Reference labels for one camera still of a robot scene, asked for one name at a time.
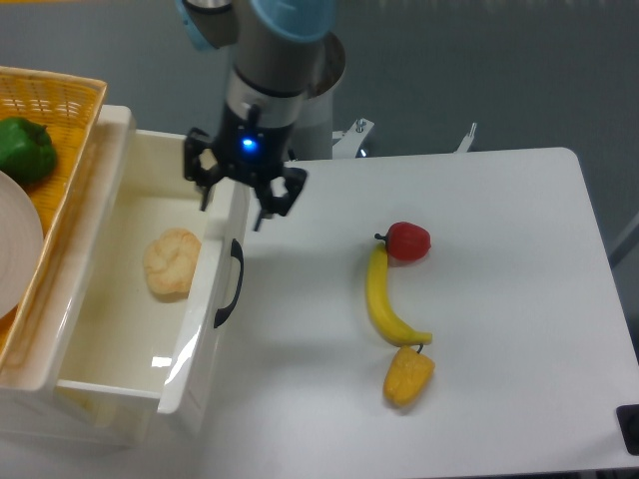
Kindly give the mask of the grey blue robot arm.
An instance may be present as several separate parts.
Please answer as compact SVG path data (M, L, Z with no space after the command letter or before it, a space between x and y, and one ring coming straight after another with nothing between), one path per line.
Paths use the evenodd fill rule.
M235 49L218 132L192 128L183 171L210 202L223 179L250 187L258 218L286 216L308 174L285 157L335 14L332 1L179 1L176 8L198 49Z

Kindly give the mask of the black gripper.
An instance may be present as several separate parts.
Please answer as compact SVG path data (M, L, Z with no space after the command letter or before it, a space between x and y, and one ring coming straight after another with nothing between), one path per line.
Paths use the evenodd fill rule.
M266 217L289 213L308 177L305 170L285 165L301 102L300 97L230 102L215 137L198 128L189 131L183 143L184 178L200 192L202 212L214 185L227 178L255 192L254 232Z

